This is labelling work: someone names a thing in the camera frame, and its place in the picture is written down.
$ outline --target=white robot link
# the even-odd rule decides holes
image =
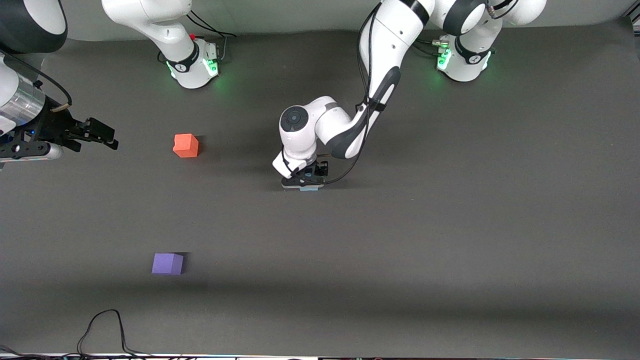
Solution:
[[[80,151],[76,140],[118,148],[115,131],[89,118],[77,121],[69,112],[71,97],[57,82],[14,54],[51,53],[67,39],[67,22],[59,0],[4,0],[0,12],[0,168],[7,162],[49,160],[62,148]],[[67,96],[60,104],[7,62],[42,75]]]
[[[102,0],[107,16],[151,39],[167,59],[171,75],[184,88],[205,86],[218,75],[215,44],[192,39],[179,22],[191,11],[191,0]]]
[[[441,47],[436,68],[455,81],[467,82],[477,78],[486,69],[493,42],[502,29],[502,21],[515,26],[526,25],[540,16],[547,0],[476,0],[485,2],[486,9],[470,31],[451,32],[441,26],[448,35],[439,42]],[[455,3],[455,0],[438,0],[438,3]]]
[[[342,178],[330,182],[320,179],[322,183],[303,179],[304,175],[313,173],[313,168],[308,167],[316,163],[316,140],[319,138],[334,158],[358,156],[370,128],[400,81],[400,65],[407,50],[429,19],[462,34],[475,26],[485,11],[485,3],[478,0],[453,1],[447,11],[442,11],[435,0],[382,0],[360,30],[358,53],[369,83],[364,101],[356,107],[355,117],[351,118],[328,96],[304,106],[291,106],[282,113],[283,147],[273,160],[273,167],[284,176],[283,187],[310,184],[320,187]]]

